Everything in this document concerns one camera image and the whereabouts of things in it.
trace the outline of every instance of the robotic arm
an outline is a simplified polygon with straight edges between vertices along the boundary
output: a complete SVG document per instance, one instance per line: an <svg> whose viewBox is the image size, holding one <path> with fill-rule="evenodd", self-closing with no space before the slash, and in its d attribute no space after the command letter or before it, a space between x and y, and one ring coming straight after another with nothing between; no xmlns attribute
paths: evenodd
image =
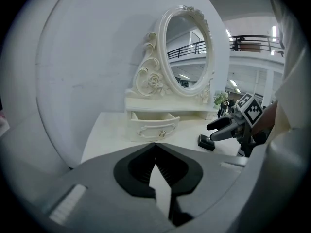
<svg viewBox="0 0 311 233"><path fill-rule="evenodd" d="M217 130L210 139L221 141L236 138L245 154L251 152L256 143L251 143L251 129L263 114L263 109L254 96L246 93L232 106L231 114L207 125L207 130Z"/></svg>

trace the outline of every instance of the drawer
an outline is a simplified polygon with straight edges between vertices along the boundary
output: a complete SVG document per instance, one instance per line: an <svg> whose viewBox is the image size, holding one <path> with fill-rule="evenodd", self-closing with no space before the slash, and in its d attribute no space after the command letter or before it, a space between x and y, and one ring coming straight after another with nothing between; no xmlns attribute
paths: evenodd
<svg viewBox="0 0 311 233"><path fill-rule="evenodd" d="M173 134L180 117L170 113L132 112L127 134L133 142L152 142Z"/></svg>

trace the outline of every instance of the carved rose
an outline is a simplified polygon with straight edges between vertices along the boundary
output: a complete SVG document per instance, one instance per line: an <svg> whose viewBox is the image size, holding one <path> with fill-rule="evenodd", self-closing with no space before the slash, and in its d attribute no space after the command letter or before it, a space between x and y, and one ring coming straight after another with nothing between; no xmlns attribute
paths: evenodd
<svg viewBox="0 0 311 233"><path fill-rule="evenodd" d="M171 94L172 91L167 85L162 83L163 75L159 73L151 73L146 81L142 83L142 87L151 88L149 93L160 93L161 96Z"/></svg>
<svg viewBox="0 0 311 233"><path fill-rule="evenodd" d="M152 73L148 78L148 85L151 88L162 88L163 84L161 83L161 80L162 80L161 74Z"/></svg>

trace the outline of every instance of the drawer handle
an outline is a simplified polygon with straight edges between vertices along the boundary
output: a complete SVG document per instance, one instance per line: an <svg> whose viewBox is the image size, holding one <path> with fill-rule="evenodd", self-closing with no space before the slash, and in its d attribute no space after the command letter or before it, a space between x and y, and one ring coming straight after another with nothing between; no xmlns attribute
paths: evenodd
<svg viewBox="0 0 311 233"><path fill-rule="evenodd" d="M160 131L160 135L159 135L159 136L161 136L161 137L165 137L165 134L166 134L166 131L165 131L165 130L161 130L161 131Z"/></svg>

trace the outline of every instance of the vanity mirror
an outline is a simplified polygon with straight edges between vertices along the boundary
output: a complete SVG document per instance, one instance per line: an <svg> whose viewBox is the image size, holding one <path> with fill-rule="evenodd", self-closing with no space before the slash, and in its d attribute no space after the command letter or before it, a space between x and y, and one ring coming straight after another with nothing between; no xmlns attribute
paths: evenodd
<svg viewBox="0 0 311 233"><path fill-rule="evenodd" d="M208 65L208 42L189 16L174 16L166 30L166 51L171 70L183 88L201 79Z"/></svg>
<svg viewBox="0 0 311 233"><path fill-rule="evenodd" d="M193 7L167 10L147 34L145 56L126 90L127 135L155 141L178 130L191 115L212 119L209 104L214 52L207 20Z"/></svg>

